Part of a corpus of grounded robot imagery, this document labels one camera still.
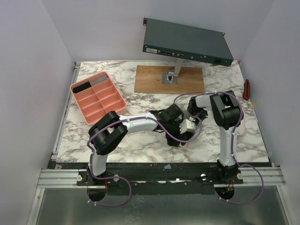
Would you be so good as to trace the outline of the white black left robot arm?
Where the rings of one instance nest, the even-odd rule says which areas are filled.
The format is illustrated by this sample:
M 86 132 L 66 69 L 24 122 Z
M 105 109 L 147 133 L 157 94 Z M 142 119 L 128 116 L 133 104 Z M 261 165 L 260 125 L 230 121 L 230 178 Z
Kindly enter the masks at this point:
M 93 185 L 103 182 L 108 154 L 117 148 L 125 135 L 142 131 L 164 132 L 167 144 L 178 147 L 194 135 L 195 129 L 193 119 L 184 119 L 183 111 L 176 104 L 137 117 L 119 116 L 110 111 L 88 131 L 88 147 L 91 148 L 88 180 Z

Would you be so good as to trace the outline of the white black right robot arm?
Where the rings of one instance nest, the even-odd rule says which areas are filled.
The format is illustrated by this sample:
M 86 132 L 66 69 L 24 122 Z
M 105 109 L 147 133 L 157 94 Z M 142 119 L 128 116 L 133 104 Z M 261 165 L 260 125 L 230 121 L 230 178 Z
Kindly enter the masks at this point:
M 216 179 L 225 184 L 239 169 L 236 162 L 237 133 L 243 119 L 243 110 L 232 90 L 191 97 L 187 111 L 204 119 L 208 116 L 205 108 L 211 108 L 215 123 L 220 131 L 220 154 L 216 166 Z

